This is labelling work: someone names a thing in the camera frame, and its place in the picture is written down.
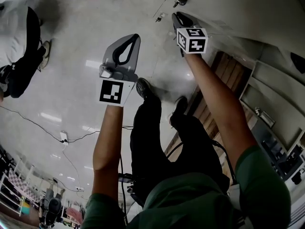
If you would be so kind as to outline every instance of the white floor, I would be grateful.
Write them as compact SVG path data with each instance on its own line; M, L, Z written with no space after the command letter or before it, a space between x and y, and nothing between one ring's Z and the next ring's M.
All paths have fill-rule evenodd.
M97 103L99 70L89 67L89 61L98 65L111 43L122 36L137 33L142 43L136 73L158 87L158 94L163 100L160 139L165 150L176 132L167 121L174 101L181 95L190 97L196 84L173 40L172 24L165 20L155 23L153 19L162 1L29 2L40 18L45 20L41 29L42 39L52 38L50 61L46 69L35 73L28 89L19 99L8 97L3 106L19 111L58 138L62 130L68 133L69 139L99 130L106 106ZM210 62L214 53L213 48L208 48L203 57ZM133 125L134 115L142 102L134 89L124 108L124 125ZM124 173L132 172L130 132L122 130ZM91 193L93 171L90 167L97 136L87 136L65 149L66 156L78 170L81 187L85 188L84 198ZM64 145L29 121L1 108L0 143L14 157L25 155L28 163L33 164L37 171L61 180L70 189L78 187L78 175L62 154ZM75 193L67 192L67 196L85 203Z

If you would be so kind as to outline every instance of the forearm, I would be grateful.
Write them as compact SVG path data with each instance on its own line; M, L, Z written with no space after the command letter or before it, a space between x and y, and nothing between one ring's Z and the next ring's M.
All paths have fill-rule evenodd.
M108 105L93 153L93 169L118 169L122 139L123 108Z
M244 110L232 91L212 72L202 58L191 54L185 58L218 126L224 147L235 169L242 153L257 144L248 127Z

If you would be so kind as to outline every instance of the black trousers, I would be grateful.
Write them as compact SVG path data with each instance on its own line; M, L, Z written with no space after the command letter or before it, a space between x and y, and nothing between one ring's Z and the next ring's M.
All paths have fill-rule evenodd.
M27 48L24 56L14 63L9 75L8 90L12 98L19 98L29 86L33 75L43 60L46 50L38 49L40 25L36 13L29 7L27 16Z
M146 98L134 118L130 142L132 174L137 177L133 186L136 196L144 203L162 180L190 172L210 176L225 193L230 180L223 174L218 155L200 121L184 114L171 117L183 149L176 162L170 162L160 144L160 119L160 99Z

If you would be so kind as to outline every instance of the green sleeve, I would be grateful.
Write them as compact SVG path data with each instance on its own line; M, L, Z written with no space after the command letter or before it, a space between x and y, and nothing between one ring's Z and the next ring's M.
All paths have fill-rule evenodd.
M86 206L81 229L125 228L124 216L117 202L104 194L92 194Z
M254 228L287 228L290 221L289 191L258 146L247 149L236 164L240 204Z

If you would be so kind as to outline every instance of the green shirt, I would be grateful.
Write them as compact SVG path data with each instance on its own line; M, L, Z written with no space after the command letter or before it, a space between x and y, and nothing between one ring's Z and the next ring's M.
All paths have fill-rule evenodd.
M242 212L254 228L287 228L290 195L265 154L247 149L236 165ZM166 179L148 195L143 211L128 229L236 228L237 211L230 198L205 174L189 173ZM103 194L91 195L82 229L124 228L118 203Z

